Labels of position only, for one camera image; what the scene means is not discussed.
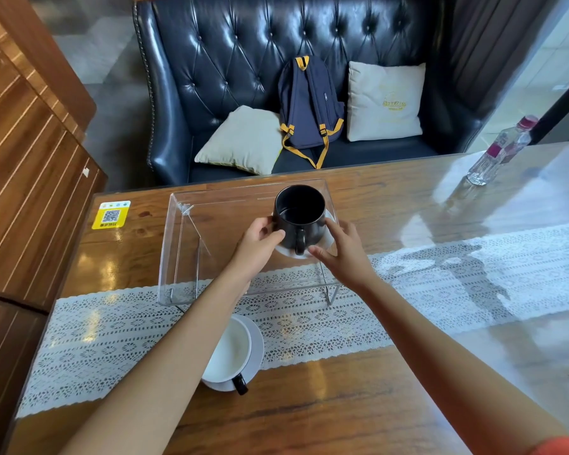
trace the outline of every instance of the black cup handle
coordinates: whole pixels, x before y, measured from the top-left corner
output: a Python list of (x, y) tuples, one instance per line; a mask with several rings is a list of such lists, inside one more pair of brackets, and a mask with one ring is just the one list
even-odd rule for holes
[(243, 394), (246, 394), (246, 392), (249, 390), (249, 388), (247, 388), (247, 386), (246, 386), (246, 382), (244, 381), (242, 373), (236, 375), (232, 379), (232, 383), (234, 384), (234, 388), (236, 388), (236, 391), (238, 391), (238, 394), (241, 396)]
[(295, 253), (297, 255), (303, 255), (306, 251), (306, 231), (299, 230), (297, 232), (296, 241), (295, 241)]

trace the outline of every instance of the curtain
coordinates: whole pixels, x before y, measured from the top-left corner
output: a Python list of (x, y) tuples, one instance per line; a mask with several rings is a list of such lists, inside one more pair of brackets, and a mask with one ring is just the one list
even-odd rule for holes
[(457, 93), (490, 115), (569, 7), (569, 0), (456, 0), (451, 65)]

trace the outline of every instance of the navy backpack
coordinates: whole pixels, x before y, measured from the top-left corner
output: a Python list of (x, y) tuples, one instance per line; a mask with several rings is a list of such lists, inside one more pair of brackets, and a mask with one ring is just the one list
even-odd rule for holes
[[(343, 102), (337, 101), (329, 70), (317, 56), (295, 58), (284, 66), (278, 80), (280, 129), (285, 132), (283, 148), (320, 169), (329, 141), (341, 134)], [(316, 163), (299, 151), (320, 145), (325, 148)]]

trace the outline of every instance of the clear acrylic stand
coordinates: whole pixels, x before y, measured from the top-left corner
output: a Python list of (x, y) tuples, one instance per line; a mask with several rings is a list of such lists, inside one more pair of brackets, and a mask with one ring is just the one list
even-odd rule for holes
[[(158, 302), (186, 305), (196, 300), (229, 262), (251, 221), (272, 214), (276, 195), (295, 184), (319, 190), (325, 197), (327, 210), (337, 221), (324, 179), (171, 194), (162, 241)], [(287, 271), (283, 271), (301, 266), (303, 276), (297, 274), (288, 279)], [(327, 304), (331, 305), (339, 287), (340, 283), (318, 260), (296, 259), (274, 252), (262, 272), (251, 281), (245, 297), (323, 288)]]

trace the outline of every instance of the qr code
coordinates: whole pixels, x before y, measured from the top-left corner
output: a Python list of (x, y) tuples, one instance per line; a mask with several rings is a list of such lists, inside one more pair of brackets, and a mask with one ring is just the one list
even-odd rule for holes
[(106, 213), (103, 214), (103, 219), (101, 219), (101, 223), (115, 223), (118, 221), (118, 217), (120, 217), (120, 209), (107, 210)]

